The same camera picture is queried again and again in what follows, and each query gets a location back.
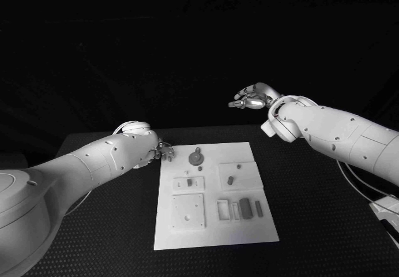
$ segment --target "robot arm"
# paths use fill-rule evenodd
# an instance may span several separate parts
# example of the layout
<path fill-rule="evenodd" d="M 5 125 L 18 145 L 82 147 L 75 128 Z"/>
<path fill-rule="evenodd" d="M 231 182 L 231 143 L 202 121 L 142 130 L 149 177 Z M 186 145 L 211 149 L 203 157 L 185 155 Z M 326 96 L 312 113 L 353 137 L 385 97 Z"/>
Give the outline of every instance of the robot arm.
<path fill-rule="evenodd" d="M 398 131 L 303 96 L 281 95 L 264 83 L 245 88 L 235 99 L 229 107 L 270 108 L 261 126 L 270 137 L 277 134 L 287 142 L 306 138 L 314 150 L 399 186 Z"/>
<path fill-rule="evenodd" d="M 0 276 L 21 276 L 51 247 L 65 213 L 100 185 L 156 158 L 175 157 L 144 122 L 58 159 L 21 170 L 0 170 Z"/>

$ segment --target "gray object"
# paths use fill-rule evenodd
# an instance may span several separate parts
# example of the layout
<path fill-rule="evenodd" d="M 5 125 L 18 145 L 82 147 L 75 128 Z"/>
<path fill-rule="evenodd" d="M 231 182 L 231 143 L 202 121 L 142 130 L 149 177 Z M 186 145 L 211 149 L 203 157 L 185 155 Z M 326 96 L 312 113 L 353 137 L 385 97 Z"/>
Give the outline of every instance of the gray object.
<path fill-rule="evenodd" d="M 229 184 L 229 185 L 234 184 L 234 176 L 229 177 L 228 184 Z"/>
<path fill-rule="evenodd" d="M 254 217 L 251 203 L 248 198 L 242 198 L 239 200 L 241 213 L 244 215 L 244 219 L 251 219 Z"/>
<path fill-rule="evenodd" d="M 255 201 L 255 206 L 257 206 L 258 217 L 263 218 L 264 213 L 263 213 L 263 207 L 261 207 L 261 202 L 260 201 Z"/>

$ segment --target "white platform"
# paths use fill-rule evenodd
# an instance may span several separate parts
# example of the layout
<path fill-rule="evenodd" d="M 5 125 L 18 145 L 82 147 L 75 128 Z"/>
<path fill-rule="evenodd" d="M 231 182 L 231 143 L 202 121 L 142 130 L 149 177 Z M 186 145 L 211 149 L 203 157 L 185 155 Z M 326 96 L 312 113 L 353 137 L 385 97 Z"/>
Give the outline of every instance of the white platform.
<path fill-rule="evenodd" d="M 198 166 L 189 163 L 189 155 L 195 152 L 196 147 L 201 147 L 205 157 L 201 165 L 202 171 L 198 171 Z M 280 241 L 263 189 L 263 180 L 258 169 L 254 169 L 257 164 L 251 164 L 255 160 L 250 143 L 179 145 L 173 146 L 173 149 L 176 152 L 173 162 L 163 161 L 162 163 L 155 250 Z M 232 174 L 237 174 L 237 179 L 231 186 L 227 184 L 228 189 L 232 190 L 224 190 L 227 188 L 222 185 L 224 177 L 221 178 L 221 176 Z M 203 188 L 201 186 L 199 191 L 178 191 L 175 179 L 189 177 L 203 177 Z M 247 182 L 248 190 L 245 189 L 245 179 L 252 180 Z M 175 196 L 179 196 L 178 199 L 196 199 L 195 197 L 199 195 L 203 196 L 203 202 L 185 200 L 189 207 L 178 212 Z M 239 203 L 242 198 L 248 198 L 251 201 L 254 218 L 245 220 L 241 216 L 238 221 L 234 220 L 232 203 Z M 228 200 L 231 221 L 219 220 L 218 200 Z M 257 214 L 255 201 L 261 202 L 263 218 Z M 201 205 L 203 205 L 203 218 L 198 214 L 202 210 Z"/>

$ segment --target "black background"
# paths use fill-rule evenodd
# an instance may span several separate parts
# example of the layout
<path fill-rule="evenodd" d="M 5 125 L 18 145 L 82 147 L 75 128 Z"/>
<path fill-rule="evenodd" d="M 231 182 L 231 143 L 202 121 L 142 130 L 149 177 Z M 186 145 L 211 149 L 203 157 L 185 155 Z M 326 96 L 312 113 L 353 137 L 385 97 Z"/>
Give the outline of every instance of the black background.
<path fill-rule="evenodd" d="M 55 157 L 68 134 L 113 131 L 126 121 L 153 129 L 264 123 L 267 109 L 228 108 L 257 82 L 399 129 L 391 1 L 48 11 L 10 15 L 0 28 L 0 151 L 23 152 L 29 166 Z"/>

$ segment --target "black table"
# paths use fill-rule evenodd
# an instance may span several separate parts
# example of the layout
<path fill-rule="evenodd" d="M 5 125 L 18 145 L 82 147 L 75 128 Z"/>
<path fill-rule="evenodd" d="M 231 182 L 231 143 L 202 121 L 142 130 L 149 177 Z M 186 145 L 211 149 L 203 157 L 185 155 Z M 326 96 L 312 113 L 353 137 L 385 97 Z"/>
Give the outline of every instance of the black table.
<path fill-rule="evenodd" d="M 280 242 L 153 251 L 160 161 L 97 188 L 26 276 L 399 276 L 399 251 L 333 159 L 258 125 L 155 130 L 173 145 L 251 143 Z M 71 134 L 58 156 L 111 133 Z"/>

